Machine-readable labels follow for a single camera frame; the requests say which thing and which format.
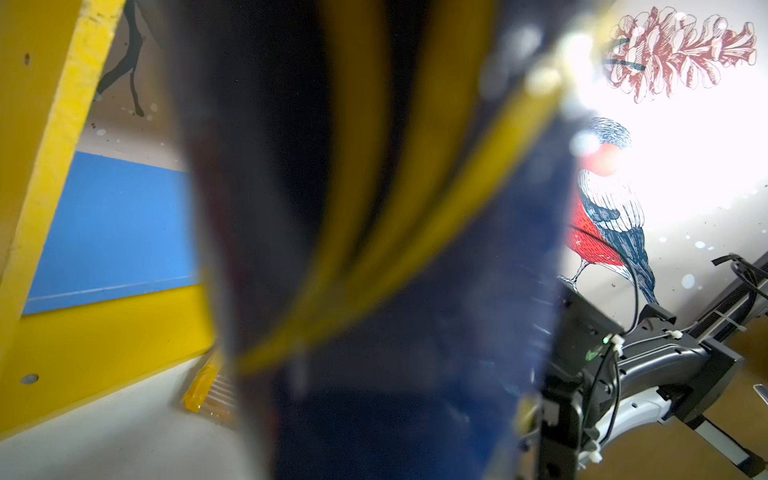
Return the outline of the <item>yellow Pastatime spaghetti bag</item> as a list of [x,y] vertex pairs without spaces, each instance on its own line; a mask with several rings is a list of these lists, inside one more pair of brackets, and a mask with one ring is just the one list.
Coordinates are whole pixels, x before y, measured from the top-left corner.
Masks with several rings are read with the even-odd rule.
[[235,390],[226,376],[225,359],[219,350],[214,350],[198,370],[181,402],[188,412],[223,424],[237,420]]

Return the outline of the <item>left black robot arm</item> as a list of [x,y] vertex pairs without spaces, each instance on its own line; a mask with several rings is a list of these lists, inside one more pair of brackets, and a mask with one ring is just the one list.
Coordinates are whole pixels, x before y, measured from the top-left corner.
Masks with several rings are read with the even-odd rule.
[[656,305],[639,315],[636,330],[621,327],[567,286],[562,322],[544,377],[537,479],[574,479],[602,459],[620,435],[676,418],[750,479],[767,476],[767,461],[741,445],[705,415],[744,363],[729,338],[767,311],[767,259],[750,263],[737,254],[728,264],[732,283],[697,322],[682,329]]

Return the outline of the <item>dark blue spaghetti bag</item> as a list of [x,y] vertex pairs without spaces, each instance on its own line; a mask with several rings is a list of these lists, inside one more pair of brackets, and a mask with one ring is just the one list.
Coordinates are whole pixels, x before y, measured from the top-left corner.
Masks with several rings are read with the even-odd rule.
[[162,1],[267,479],[515,478],[607,1]]

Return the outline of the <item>yellow shelf pink blue boards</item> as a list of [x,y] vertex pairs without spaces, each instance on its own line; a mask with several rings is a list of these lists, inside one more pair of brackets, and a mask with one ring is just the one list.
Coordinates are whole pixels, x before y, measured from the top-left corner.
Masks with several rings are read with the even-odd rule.
[[153,1],[1,5],[1,434],[205,352]]

